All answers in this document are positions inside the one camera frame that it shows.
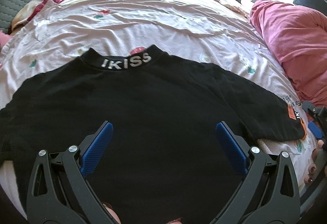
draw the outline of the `person's hand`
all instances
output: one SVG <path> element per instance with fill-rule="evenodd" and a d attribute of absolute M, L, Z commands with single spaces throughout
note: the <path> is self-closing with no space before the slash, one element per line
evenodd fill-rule
<path fill-rule="evenodd" d="M 324 142 L 323 140 L 318 140 L 317 147 L 312 151 L 312 160 L 315 161 L 318 155 L 318 151 L 323 149 Z M 308 175 L 305 177 L 305 183 L 311 183 L 313 181 L 312 176 L 317 172 L 317 166 L 315 163 L 312 163 L 309 166 Z M 325 167 L 325 176 L 327 177 L 327 166 Z"/>
<path fill-rule="evenodd" d="M 119 217 L 117 216 L 117 214 L 115 213 L 115 211 L 112 210 L 112 206 L 108 203 L 103 203 L 104 207 L 108 210 L 108 212 L 110 213 L 110 215 L 119 223 L 121 224 L 120 222 L 120 219 Z"/>
<path fill-rule="evenodd" d="M 121 224 L 119 217 L 117 216 L 117 214 L 115 213 L 115 211 L 112 210 L 112 206 L 111 206 L 110 204 L 108 204 L 108 203 L 105 203 L 105 202 L 103 202 L 103 205 L 104 205 L 104 207 L 108 210 L 108 212 L 110 213 L 110 215 L 112 215 L 113 218 L 114 218 L 114 219 L 115 219 L 119 224 Z M 176 219 L 176 220 L 173 220 L 173 221 L 171 221 L 171 222 L 168 222 L 167 224 L 182 224 L 182 223 L 180 222 L 179 219 Z"/>

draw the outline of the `shirt sleeve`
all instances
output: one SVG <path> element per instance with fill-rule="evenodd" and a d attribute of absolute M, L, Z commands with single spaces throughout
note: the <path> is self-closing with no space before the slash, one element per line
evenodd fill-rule
<path fill-rule="evenodd" d="M 25 116 L 29 114 L 29 105 L 33 103 L 33 97 L 43 81 L 44 74 L 38 74 L 26 79 L 12 96 L 11 101 L 0 110 L 0 165 L 4 160 L 13 160 L 14 153 L 28 148 L 24 139 L 19 142 L 16 137 L 11 136 L 10 130 L 24 122 Z"/>
<path fill-rule="evenodd" d="M 275 94 L 213 64 L 218 92 L 253 138 L 293 141 L 306 136 L 303 120 Z"/>

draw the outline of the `white bedsheet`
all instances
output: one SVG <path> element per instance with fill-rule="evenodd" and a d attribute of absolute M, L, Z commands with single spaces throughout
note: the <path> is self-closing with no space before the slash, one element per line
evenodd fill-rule
<path fill-rule="evenodd" d="M 6 106 L 24 80 L 66 64 L 89 47 L 102 55 L 128 56 L 134 48 L 151 44 L 186 59 L 218 64 L 255 82 L 291 104 L 307 125 L 291 83 L 263 39 L 245 18 L 213 0 L 48 2 L 0 52 L 0 108 Z M 316 147 L 309 130 L 304 141 L 259 140 L 259 145 L 269 154 L 287 151 L 298 185 L 303 184 Z M 5 169 L 6 175 L 13 170 L 8 164 Z M 8 181 L 8 185 L 10 190 L 17 189 L 15 180 Z M 17 208 L 21 207 L 13 192 L 7 195 Z"/>

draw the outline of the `orange label patch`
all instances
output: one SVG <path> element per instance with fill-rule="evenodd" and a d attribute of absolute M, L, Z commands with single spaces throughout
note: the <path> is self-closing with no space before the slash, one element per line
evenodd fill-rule
<path fill-rule="evenodd" d="M 302 137 L 302 140 L 305 140 L 308 133 L 307 133 L 307 130 L 306 130 L 306 127 L 305 127 L 305 123 L 302 120 L 302 118 L 301 118 L 301 124 L 302 124 L 303 130 L 305 131 L 305 135 Z"/>
<path fill-rule="evenodd" d="M 291 105 L 287 105 L 287 108 L 288 108 L 288 116 L 289 116 L 291 119 L 296 119 L 295 114 L 294 114 L 294 110 L 293 110 L 293 108 L 291 107 Z"/>

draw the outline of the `pink blanket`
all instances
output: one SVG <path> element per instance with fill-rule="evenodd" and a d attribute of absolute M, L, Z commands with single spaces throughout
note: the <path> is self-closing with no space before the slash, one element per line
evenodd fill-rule
<path fill-rule="evenodd" d="M 254 4 L 250 23 L 300 100 L 327 106 L 327 17 L 304 6 L 262 0 Z"/>
<path fill-rule="evenodd" d="M 2 30 L 0 30 L 0 50 L 2 47 L 8 42 L 9 39 L 11 39 L 12 36 L 4 34 Z"/>

